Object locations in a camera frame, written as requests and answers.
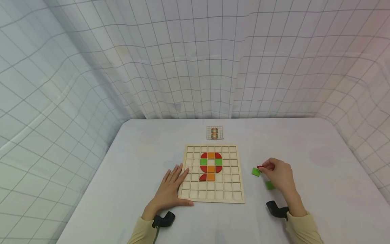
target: beige sleeve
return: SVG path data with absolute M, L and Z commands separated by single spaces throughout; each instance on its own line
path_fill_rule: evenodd
M 294 217 L 287 212 L 286 230 L 294 244 L 323 244 L 313 216 Z
M 157 228 L 153 228 L 152 224 L 153 220 L 145 221 L 139 217 L 127 244 L 153 244 Z

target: right hand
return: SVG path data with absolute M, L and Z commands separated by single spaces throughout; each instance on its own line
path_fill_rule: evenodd
M 296 191 L 291 166 L 279 159 L 269 158 L 259 167 L 282 194 Z

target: fabric wall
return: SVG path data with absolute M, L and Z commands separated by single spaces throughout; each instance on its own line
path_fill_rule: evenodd
M 389 0 L 0 0 L 0 243 L 54 243 L 128 119 L 320 116 L 390 202 L 389 16 Z

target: green tile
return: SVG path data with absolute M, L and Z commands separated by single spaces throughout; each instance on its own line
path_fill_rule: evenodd
M 255 175 L 255 176 L 259 177 L 260 176 L 260 171 L 257 168 L 253 168 L 252 169 L 252 175 Z
M 222 165 L 222 159 L 215 159 L 215 165 Z
M 200 159 L 200 165 L 207 165 L 207 159 Z
M 270 181 L 267 181 L 266 182 L 266 187 L 267 187 L 267 190 L 273 190 L 275 189 L 275 187 L 272 185 L 272 183 Z

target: white table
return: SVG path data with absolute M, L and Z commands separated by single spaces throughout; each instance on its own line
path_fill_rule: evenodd
M 206 140 L 206 126 L 214 125 L 223 126 L 223 140 Z M 288 243 L 284 220 L 266 208 L 284 200 L 251 175 L 269 157 L 291 164 L 325 243 L 389 243 L 390 207 L 332 124 L 288 118 L 124 123 L 58 244 L 127 243 L 167 169 L 182 162 L 184 145 L 203 143 L 238 145 L 246 203 L 173 208 L 176 219 L 156 243 Z

